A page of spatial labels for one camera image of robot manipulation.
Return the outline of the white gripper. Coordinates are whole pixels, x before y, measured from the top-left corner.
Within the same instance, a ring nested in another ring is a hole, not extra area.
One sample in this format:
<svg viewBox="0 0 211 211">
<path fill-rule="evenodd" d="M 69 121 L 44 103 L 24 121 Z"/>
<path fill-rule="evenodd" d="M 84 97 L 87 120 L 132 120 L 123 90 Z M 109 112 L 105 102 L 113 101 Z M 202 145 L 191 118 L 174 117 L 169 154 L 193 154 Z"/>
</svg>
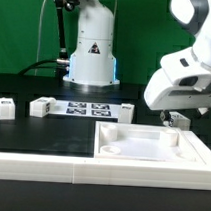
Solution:
<svg viewBox="0 0 211 211">
<path fill-rule="evenodd" d="M 161 58 L 161 68 L 152 75 L 144 91 L 150 110 L 162 110 L 161 121 L 169 121 L 166 110 L 197 109 L 201 115 L 211 108 L 211 67 L 198 61 L 191 48 Z"/>
</svg>

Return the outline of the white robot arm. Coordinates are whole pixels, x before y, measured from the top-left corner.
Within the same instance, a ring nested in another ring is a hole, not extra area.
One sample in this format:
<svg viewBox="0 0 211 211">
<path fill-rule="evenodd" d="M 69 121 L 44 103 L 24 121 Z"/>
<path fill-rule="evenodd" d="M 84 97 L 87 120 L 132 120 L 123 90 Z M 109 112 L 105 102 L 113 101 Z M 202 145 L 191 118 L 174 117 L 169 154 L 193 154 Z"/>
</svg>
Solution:
<svg viewBox="0 0 211 211">
<path fill-rule="evenodd" d="M 211 0 L 170 0 L 170 12 L 191 35 L 191 47 L 161 58 L 144 91 L 151 110 L 211 108 Z M 80 0 L 78 41 L 65 82 L 89 90 L 117 85 L 113 15 L 99 0 Z"/>
</svg>

